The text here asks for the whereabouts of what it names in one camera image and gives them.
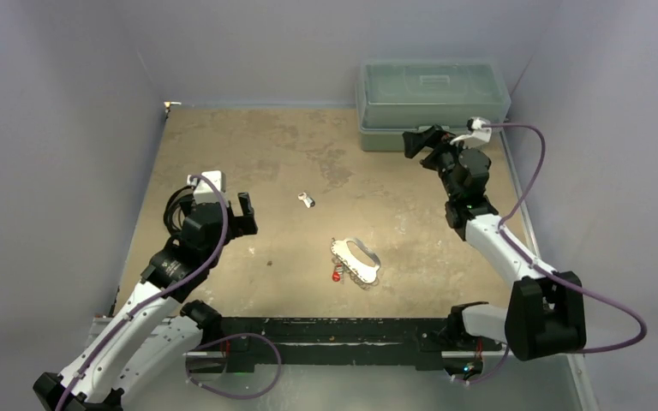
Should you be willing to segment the small key fob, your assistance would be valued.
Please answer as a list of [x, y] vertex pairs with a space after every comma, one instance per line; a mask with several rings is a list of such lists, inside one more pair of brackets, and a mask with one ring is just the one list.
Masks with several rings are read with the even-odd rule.
[[306, 192], [301, 192], [297, 198], [307, 207], [312, 208], [315, 206], [315, 200]]

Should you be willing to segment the silver foot-shaped keyring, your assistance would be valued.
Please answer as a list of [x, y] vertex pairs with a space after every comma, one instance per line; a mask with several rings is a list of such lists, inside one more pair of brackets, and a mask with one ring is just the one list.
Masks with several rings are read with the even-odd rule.
[[[364, 262], [354, 254], [351, 245], [354, 245], [369, 262]], [[380, 257], [359, 238], [332, 239], [330, 251], [334, 260], [343, 266], [343, 273], [349, 273], [358, 285], [371, 288], [379, 283]]]

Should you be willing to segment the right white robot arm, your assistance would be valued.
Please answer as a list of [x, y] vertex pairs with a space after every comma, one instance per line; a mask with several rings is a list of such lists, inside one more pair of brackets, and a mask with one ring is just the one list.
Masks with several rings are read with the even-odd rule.
[[538, 259], [507, 231], [486, 195], [491, 159], [470, 146], [468, 135], [455, 136], [439, 126], [403, 134], [404, 155], [422, 149], [423, 168], [438, 174], [446, 191], [446, 221], [458, 236], [510, 286], [507, 307], [487, 302], [455, 306], [440, 336], [457, 348], [479, 337], [505, 344], [520, 360], [576, 352], [587, 341], [581, 281]]

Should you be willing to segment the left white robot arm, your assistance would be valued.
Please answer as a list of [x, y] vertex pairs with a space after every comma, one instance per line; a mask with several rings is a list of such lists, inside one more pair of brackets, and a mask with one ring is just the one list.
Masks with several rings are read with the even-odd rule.
[[241, 215], [220, 195], [194, 196], [181, 229], [150, 258], [109, 324], [62, 371], [38, 377], [33, 391], [44, 409], [121, 410], [123, 398], [165, 363], [193, 348], [229, 342], [222, 316], [188, 297], [230, 241], [258, 231], [249, 194], [237, 198]]

